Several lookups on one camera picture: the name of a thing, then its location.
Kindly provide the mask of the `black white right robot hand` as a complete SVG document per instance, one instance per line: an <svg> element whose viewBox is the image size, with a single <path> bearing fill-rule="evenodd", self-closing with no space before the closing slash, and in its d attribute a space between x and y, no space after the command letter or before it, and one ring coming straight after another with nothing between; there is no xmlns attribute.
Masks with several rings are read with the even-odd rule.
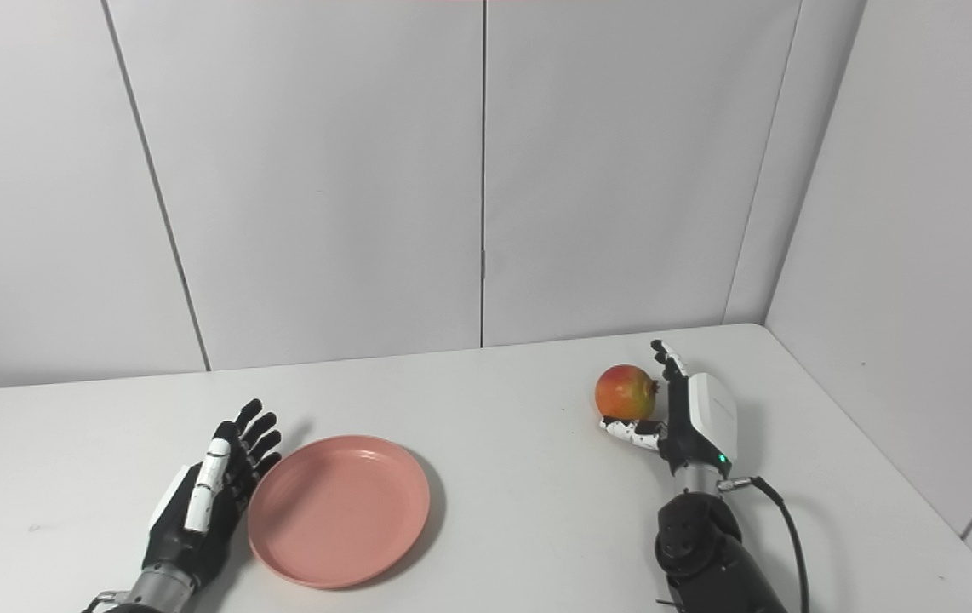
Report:
<svg viewBox="0 0 972 613"><path fill-rule="evenodd" d="M668 463L677 485L715 492L728 480L739 449L738 408L734 396L706 372L692 372L661 339L650 342L662 366L666 418L620 419L602 416L599 426L615 438L656 451Z"/></svg>

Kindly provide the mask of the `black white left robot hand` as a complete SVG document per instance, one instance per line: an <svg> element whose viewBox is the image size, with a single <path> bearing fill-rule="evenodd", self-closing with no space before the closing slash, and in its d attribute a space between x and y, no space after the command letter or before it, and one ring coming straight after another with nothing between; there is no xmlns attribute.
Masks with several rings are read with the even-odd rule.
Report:
<svg viewBox="0 0 972 613"><path fill-rule="evenodd" d="M172 565L197 590L221 573L258 484L283 458L277 422L254 398L219 424L201 461L182 468L164 493L143 566Z"/></svg>

